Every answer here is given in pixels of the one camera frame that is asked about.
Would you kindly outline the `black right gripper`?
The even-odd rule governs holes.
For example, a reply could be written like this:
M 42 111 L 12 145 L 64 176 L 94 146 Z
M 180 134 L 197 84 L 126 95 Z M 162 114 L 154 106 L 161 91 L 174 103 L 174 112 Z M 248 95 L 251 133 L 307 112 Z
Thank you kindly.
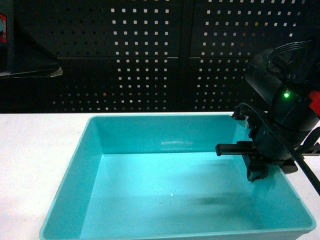
M 298 170 L 295 157 L 320 154 L 320 129 L 315 125 L 318 116 L 311 110 L 293 113 L 284 122 L 277 123 L 265 112 L 248 113 L 249 137 L 252 141 L 219 143 L 215 146 L 217 156 L 243 155 L 246 177 L 249 182 L 265 179 L 269 175 L 268 164 L 279 166 L 285 174 Z

